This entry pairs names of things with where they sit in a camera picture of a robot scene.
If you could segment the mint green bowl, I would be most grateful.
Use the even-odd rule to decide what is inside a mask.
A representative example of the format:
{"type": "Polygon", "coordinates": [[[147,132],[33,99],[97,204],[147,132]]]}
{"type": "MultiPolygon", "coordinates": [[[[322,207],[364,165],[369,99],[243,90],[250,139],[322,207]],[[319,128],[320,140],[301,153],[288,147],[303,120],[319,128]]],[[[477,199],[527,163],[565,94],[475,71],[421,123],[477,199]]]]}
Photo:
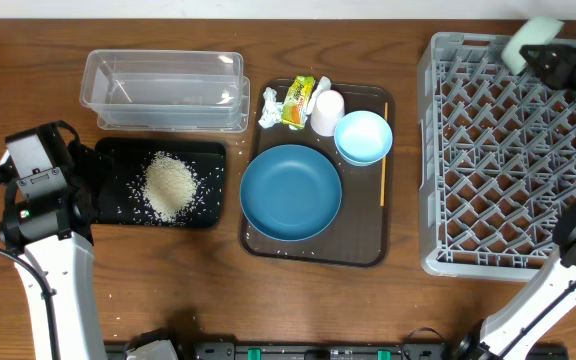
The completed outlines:
{"type": "Polygon", "coordinates": [[[520,74],[527,66],[520,54],[524,45],[546,45],[561,31],[564,23],[550,17],[534,17],[528,20],[508,41],[501,53],[502,62],[513,75],[520,74]]]}

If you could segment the pile of white rice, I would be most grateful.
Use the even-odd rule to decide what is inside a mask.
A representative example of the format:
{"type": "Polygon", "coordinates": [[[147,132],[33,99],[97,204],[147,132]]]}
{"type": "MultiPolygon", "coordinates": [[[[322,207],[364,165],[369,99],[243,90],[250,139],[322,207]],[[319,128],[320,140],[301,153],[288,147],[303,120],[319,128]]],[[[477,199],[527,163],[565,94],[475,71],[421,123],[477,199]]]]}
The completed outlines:
{"type": "Polygon", "coordinates": [[[131,218],[149,226],[206,228],[216,223],[222,194],[214,182],[223,168],[202,174],[194,158],[149,152],[125,182],[131,218]]]}

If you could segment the wooden chopstick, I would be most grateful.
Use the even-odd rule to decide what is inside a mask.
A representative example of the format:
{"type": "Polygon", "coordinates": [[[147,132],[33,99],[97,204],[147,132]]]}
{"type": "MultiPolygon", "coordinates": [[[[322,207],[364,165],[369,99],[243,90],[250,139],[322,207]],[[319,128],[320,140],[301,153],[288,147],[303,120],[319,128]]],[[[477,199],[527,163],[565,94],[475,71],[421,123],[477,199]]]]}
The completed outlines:
{"type": "MultiPolygon", "coordinates": [[[[384,116],[383,116],[384,120],[386,121],[386,124],[388,124],[388,112],[389,112],[389,104],[388,102],[386,102],[384,104],[384,116]]],[[[386,173],[387,173],[386,160],[387,160],[387,154],[384,155],[381,161],[380,207],[384,207],[385,205],[386,173]]]]}

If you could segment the light blue bowl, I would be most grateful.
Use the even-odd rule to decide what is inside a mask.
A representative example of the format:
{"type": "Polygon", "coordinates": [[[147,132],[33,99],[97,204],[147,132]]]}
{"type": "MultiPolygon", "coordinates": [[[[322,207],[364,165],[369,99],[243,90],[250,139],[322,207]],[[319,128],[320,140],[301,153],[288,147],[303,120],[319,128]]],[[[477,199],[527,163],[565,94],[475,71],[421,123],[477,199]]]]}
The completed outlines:
{"type": "Polygon", "coordinates": [[[337,124],[333,138],[339,154],[354,166],[369,166],[381,161],[394,141],[387,121],[366,110],[346,114],[337,124]]]}

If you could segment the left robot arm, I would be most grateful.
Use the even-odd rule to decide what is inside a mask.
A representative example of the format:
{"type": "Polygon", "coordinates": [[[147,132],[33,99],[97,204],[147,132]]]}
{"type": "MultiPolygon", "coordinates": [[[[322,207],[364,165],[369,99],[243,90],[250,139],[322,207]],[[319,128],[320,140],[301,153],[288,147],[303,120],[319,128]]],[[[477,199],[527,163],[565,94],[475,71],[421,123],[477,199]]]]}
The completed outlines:
{"type": "Polygon", "coordinates": [[[55,121],[6,138],[0,238],[24,286],[39,359],[104,359],[93,290],[95,189],[91,150],[55,121]]]}

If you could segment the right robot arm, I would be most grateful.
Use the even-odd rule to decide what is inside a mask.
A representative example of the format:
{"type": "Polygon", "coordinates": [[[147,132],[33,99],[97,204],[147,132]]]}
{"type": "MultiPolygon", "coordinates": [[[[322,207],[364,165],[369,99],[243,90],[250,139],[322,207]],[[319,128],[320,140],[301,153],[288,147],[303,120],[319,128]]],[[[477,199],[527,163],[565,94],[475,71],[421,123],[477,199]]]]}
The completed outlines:
{"type": "MultiPolygon", "coordinates": [[[[576,47],[555,43],[560,21],[528,20],[501,52],[508,69],[531,69],[555,90],[576,91],[576,47]]],[[[480,322],[453,350],[454,359],[524,359],[533,345],[576,306],[576,201],[552,235],[556,249],[501,310],[480,322]]]]}

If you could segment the grey dishwasher rack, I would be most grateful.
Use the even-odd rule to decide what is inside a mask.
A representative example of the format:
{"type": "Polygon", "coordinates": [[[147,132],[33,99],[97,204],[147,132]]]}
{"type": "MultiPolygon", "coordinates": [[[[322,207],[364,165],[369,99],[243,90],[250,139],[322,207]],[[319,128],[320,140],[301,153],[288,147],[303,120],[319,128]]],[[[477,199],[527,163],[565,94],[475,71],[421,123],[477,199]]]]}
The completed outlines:
{"type": "Polygon", "coordinates": [[[418,65],[420,263],[529,280],[576,200],[576,94],[501,60],[504,35],[439,32],[418,65]]]}

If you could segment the black rectangular tray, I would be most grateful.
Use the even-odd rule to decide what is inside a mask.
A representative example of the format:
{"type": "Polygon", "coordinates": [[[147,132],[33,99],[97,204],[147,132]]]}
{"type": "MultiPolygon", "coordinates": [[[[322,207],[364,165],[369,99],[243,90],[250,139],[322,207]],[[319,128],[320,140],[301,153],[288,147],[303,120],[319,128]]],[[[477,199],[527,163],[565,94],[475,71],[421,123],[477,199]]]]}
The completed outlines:
{"type": "Polygon", "coordinates": [[[218,142],[107,137],[113,160],[99,224],[210,228],[221,215],[226,149],[218,142]]]}

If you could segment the clear plastic bin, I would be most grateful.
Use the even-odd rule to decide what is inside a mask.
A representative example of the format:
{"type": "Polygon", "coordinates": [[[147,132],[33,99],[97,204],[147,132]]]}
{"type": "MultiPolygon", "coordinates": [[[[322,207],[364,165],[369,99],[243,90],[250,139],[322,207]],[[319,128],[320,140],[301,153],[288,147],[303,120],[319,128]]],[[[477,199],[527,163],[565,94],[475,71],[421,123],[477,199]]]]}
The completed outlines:
{"type": "Polygon", "coordinates": [[[250,82],[236,52],[99,49],[79,100],[104,130],[242,133],[250,82]]]}

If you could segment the crumpled white paper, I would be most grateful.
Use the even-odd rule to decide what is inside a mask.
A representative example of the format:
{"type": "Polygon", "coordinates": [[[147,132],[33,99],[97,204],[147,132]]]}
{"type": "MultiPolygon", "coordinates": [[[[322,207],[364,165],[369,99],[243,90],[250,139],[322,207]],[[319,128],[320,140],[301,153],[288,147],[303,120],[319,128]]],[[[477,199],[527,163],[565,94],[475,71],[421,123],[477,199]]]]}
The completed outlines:
{"type": "Polygon", "coordinates": [[[276,97],[277,91],[271,87],[267,87],[263,92],[264,105],[258,124],[264,129],[282,122],[283,104],[278,102],[276,97]]]}

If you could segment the yellow green snack wrapper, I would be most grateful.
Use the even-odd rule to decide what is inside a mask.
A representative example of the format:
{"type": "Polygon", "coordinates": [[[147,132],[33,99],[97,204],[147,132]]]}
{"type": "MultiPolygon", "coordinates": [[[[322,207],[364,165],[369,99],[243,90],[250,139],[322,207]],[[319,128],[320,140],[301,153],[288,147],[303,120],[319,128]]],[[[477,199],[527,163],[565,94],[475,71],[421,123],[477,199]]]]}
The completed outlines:
{"type": "Polygon", "coordinates": [[[285,96],[281,114],[283,124],[302,129],[306,122],[306,110],[315,85],[311,76],[297,76],[285,96]]]}

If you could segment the white paper cup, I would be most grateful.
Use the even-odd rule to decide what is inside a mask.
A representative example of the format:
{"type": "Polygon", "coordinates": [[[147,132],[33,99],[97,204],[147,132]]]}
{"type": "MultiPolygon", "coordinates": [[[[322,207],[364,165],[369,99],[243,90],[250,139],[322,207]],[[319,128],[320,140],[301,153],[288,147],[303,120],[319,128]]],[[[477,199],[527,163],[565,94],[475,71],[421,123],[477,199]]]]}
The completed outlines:
{"type": "Polygon", "coordinates": [[[345,115],[345,101],[335,90],[323,91],[316,99],[311,113],[311,127],[323,137],[334,135],[338,122],[345,115]]]}

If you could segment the white tissue piece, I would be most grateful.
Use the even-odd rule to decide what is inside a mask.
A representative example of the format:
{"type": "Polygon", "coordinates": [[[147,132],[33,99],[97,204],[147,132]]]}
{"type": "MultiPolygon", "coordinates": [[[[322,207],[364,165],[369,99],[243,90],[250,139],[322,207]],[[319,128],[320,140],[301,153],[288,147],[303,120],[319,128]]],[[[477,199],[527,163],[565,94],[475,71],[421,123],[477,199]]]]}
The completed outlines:
{"type": "Polygon", "coordinates": [[[322,76],[319,80],[319,82],[317,83],[317,86],[315,88],[315,90],[312,92],[310,100],[308,102],[308,106],[307,106],[307,110],[306,110],[306,114],[307,115],[311,115],[314,107],[316,105],[316,101],[318,99],[318,97],[325,91],[330,90],[332,86],[332,83],[330,81],[330,79],[326,76],[322,76]]]}

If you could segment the brown serving tray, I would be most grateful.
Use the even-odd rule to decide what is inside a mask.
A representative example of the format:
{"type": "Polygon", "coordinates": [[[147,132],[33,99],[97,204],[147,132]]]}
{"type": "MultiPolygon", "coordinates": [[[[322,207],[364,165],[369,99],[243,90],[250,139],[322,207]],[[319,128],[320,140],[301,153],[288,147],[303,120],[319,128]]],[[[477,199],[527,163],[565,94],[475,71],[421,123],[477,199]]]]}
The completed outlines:
{"type": "Polygon", "coordinates": [[[309,128],[294,131],[285,125],[254,127],[252,156],[274,146],[298,144],[311,147],[335,166],[342,182],[341,208],[322,233],[299,242],[269,238],[242,220],[239,241],[249,254],[322,264],[372,267],[388,252],[390,195],[394,152],[387,154],[385,205],[380,207],[381,161],[366,167],[353,166],[337,151],[331,137],[321,137],[309,128]]]}

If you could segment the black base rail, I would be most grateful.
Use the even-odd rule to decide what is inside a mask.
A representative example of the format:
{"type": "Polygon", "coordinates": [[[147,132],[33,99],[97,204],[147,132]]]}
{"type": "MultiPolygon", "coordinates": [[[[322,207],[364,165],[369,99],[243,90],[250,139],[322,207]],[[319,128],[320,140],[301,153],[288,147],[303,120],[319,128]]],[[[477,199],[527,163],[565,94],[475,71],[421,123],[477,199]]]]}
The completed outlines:
{"type": "Polygon", "coordinates": [[[185,348],[170,329],[144,333],[131,342],[107,342],[109,360],[137,359],[141,346],[168,341],[170,348],[157,347],[146,359],[178,360],[446,360],[452,357],[443,343],[406,342],[402,345],[339,345],[339,344],[243,344],[227,342],[194,343],[185,348]]]}

